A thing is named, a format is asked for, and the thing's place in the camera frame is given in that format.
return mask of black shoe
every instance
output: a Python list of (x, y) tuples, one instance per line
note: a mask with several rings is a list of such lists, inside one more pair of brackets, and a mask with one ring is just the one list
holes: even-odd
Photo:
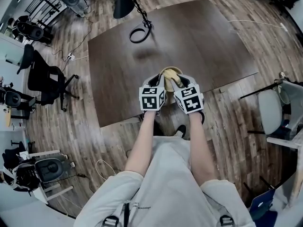
[(186, 133), (186, 126), (185, 125), (180, 125), (177, 128), (177, 131), (176, 131), (176, 133), (175, 133), (174, 136), (178, 136), (178, 137), (184, 138), (185, 133)]

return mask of hand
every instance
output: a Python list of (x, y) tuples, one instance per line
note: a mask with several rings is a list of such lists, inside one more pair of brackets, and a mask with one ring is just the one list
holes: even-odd
[(146, 79), (139, 88), (142, 111), (159, 111), (165, 102), (164, 76), (156, 75)]
[(183, 83), (183, 87), (180, 87), (174, 79), (170, 80), (178, 106), (186, 114), (203, 110), (203, 94), (200, 93), (199, 85), (195, 79), (183, 74), (178, 76)]

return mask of gray t-shirt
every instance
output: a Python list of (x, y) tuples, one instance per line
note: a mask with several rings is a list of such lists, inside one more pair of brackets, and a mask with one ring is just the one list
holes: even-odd
[(234, 184), (211, 180), (198, 186), (190, 171), (189, 141), (154, 137), (153, 145), (145, 177), (129, 171), (109, 177), (84, 206), (74, 227), (99, 227), (113, 214), (123, 226), (121, 208), (127, 201), (129, 227), (216, 227), (222, 216), (218, 204), (235, 226), (255, 227)]

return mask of white cable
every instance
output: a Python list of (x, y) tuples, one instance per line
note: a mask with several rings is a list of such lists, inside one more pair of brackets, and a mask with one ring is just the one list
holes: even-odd
[(73, 203), (72, 201), (70, 201), (69, 199), (65, 198), (67, 201), (71, 202), (73, 205), (75, 205), (76, 207), (78, 207), (79, 209), (83, 209), (81, 207), (79, 207), (77, 204)]
[(257, 21), (251, 21), (251, 20), (231, 20), (229, 22), (252, 22), (252, 23), (257, 23), (257, 24), (270, 25), (270, 26), (277, 27), (277, 28), (283, 28), (283, 27), (280, 27), (280, 26), (277, 26), (277, 25), (272, 25), (272, 24), (257, 22)]
[(73, 61), (80, 60), (80, 59), (83, 59), (83, 58), (86, 58), (86, 57), (88, 57), (88, 55), (87, 55), (87, 56), (84, 56), (84, 57), (81, 57), (81, 58), (76, 58), (76, 59), (74, 59)]
[(99, 161), (103, 161), (104, 163), (106, 163), (106, 164), (113, 170), (114, 174), (116, 175), (114, 169), (110, 166), (110, 164), (107, 163), (105, 160), (100, 159), (100, 160), (98, 160), (98, 161), (96, 162), (95, 169), (96, 169), (97, 173), (99, 174), (99, 176), (101, 176), (101, 177), (103, 178), (104, 181), (106, 181), (106, 179), (105, 179), (105, 178), (98, 172), (98, 170), (97, 170), (97, 164), (98, 164)]

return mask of lamp shade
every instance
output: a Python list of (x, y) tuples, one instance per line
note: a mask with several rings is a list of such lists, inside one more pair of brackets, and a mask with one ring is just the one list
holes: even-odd
[(114, 11), (114, 18), (119, 19), (123, 18), (128, 15), (134, 9), (134, 2), (133, 0), (117, 0), (115, 11)]

